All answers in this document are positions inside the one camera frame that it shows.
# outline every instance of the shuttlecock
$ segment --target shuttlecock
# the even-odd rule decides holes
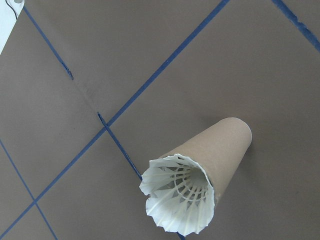
[[[166,232],[199,233],[214,216],[214,188],[199,163],[175,154],[150,161],[140,189],[146,214]]]
[[[248,125],[229,117],[149,161],[140,184],[150,196],[146,214],[166,232],[198,234],[212,220],[251,141]]]

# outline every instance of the gray floor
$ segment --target gray floor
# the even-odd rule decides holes
[[[0,238],[179,239],[146,216],[107,132],[78,153],[97,112],[114,116],[219,2],[26,2],[74,80],[22,11],[0,57],[0,138],[47,223],[0,148]],[[319,38],[319,2],[284,2]],[[319,63],[271,0],[231,0],[112,124],[141,173],[223,118],[251,127],[213,221],[186,239],[319,237]]]

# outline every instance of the blue tape line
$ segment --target blue tape line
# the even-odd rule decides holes
[[[18,217],[14,222],[0,235],[0,240],[22,219],[24,215],[36,204],[36,202],[32,202]]]
[[[55,183],[74,165],[78,159],[101,137],[101,135],[106,131],[103,127],[90,141],[89,143],[72,159],[72,161],[52,180],[52,182],[39,194],[35,199],[38,202],[48,191],[55,185]]]
[[[307,28],[305,24],[298,21],[298,17],[281,0],[272,2],[283,12],[283,14],[296,26],[306,39],[320,52],[320,42],[317,37]]]
[[[20,221],[20,219],[53,187],[53,185],[74,165],[77,160],[101,137],[106,131],[103,127],[90,142],[74,157],[74,159],[55,177],[55,179],[39,194],[38,197],[17,217],[16,220],[0,235],[0,240]]]
[[[186,240],[186,238],[184,237],[184,236],[182,236],[180,233],[176,233],[176,234],[178,234],[178,236],[179,236],[179,238],[181,239],[181,240]]]
[[[108,124],[106,123],[106,121],[104,120],[104,118],[101,116],[101,114],[99,112],[98,112],[98,117],[99,117],[101,123],[103,124],[103,126],[105,127],[105,129],[107,130],[107,132],[110,134],[110,136],[113,139],[113,141],[115,142],[115,144],[118,146],[118,148],[120,149],[120,151],[124,155],[125,159],[128,161],[128,163],[130,164],[132,169],[135,171],[135,173],[138,175],[140,180],[142,180],[142,176],[141,176],[140,172],[138,171],[138,169],[136,168],[135,164],[131,161],[131,159],[130,159],[129,155],[127,154],[126,150],[122,147],[122,145],[120,144],[119,140],[114,135],[114,133],[111,131],[110,127],[108,126]]]
[[[69,68],[67,67],[67,65],[65,64],[65,62],[62,60],[62,58],[60,57],[60,55],[58,54],[58,52],[55,50],[54,46],[51,44],[51,42],[49,41],[49,39],[47,38],[47,36],[45,35],[45,33],[41,30],[41,28],[39,27],[39,25],[37,24],[36,20],[31,16],[30,12],[28,11],[28,9],[26,8],[26,6],[23,6],[23,10],[25,11],[25,13],[27,14],[27,16],[29,17],[29,19],[31,20],[31,22],[34,24],[34,26],[36,27],[36,29],[39,31],[39,33],[41,34],[41,36],[43,37],[43,39],[45,40],[45,42],[48,44],[48,46],[50,47],[51,51],[53,52],[53,54],[55,55],[55,57],[58,59],[58,61],[62,64],[64,70],[66,71],[66,73],[69,75],[69,77],[71,78],[71,80],[74,79],[74,76],[72,75],[71,71],[69,70]]]
[[[136,91],[136,93],[120,108],[108,121],[110,127],[124,111],[146,90],[146,88],[167,68],[167,66],[182,52],[183,49],[207,26],[207,24],[224,8],[229,0],[222,0],[210,14],[196,27],[196,29],[178,46],[178,48],[164,61],[164,63],[151,75],[151,77]]]
[[[26,184],[26,181],[24,180],[24,178],[23,178],[23,177],[22,177],[22,175],[20,174],[20,172],[19,172],[19,170],[18,170],[18,168],[17,168],[16,164],[15,164],[15,163],[14,163],[14,161],[12,160],[12,158],[11,158],[11,156],[10,156],[9,152],[7,151],[7,149],[6,149],[5,145],[3,144],[3,142],[2,142],[1,140],[0,140],[0,145],[2,146],[2,148],[3,148],[4,152],[5,152],[5,154],[7,155],[7,157],[8,157],[8,159],[9,159],[9,161],[11,162],[11,164],[12,164],[12,166],[13,166],[13,168],[14,168],[15,172],[18,174],[18,176],[19,176],[20,180],[22,181],[22,183],[23,183],[24,187],[25,187],[25,188],[26,188],[26,190],[28,191],[28,193],[29,193],[29,195],[31,196],[32,200],[34,201],[34,200],[35,200],[35,198],[34,198],[34,196],[32,195],[32,193],[31,193],[31,191],[30,191],[30,189],[29,189],[28,185]],[[42,210],[40,209],[40,207],[38,206],[38,204],[37,204],[37,203],[36,203],[35,205],[36,205],[36,207],[38,208],[38,210],[39,210],[39,212],[40,212],[40,214],[41,214],[41,216],[42,216],[43,220],[45,221],[45,223],[46,223],[47,227],[49,228],[50,232],[52,233],[52,235],[53,235],[54,239],[55,239],[55,240],[58,240],[58,238],[57,238],[57,236],[56,236],[56,234],[55,234],[54,230],[53,230],[53,229],[52,229],[52,227],[50,226],[50,224],[49,224],[49,222],[48,222],[48,220],[47,220],[47,218],[46,218],[45,214],[42,212]]]

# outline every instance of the brown cardboard tube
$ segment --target brown cardboard tube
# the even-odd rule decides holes
[[[163,155],[181,154],[198,162],[214,188],[218,203],[252,141],[249,126],[236,117],[222,119]]]

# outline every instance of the white shuttlecock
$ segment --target white shuttlecock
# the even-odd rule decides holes
[[[205,170],[188,156],[149,161],[140,189],[150,195],[146,214],[166,232],[198,234],[214,216],[214,188]]]

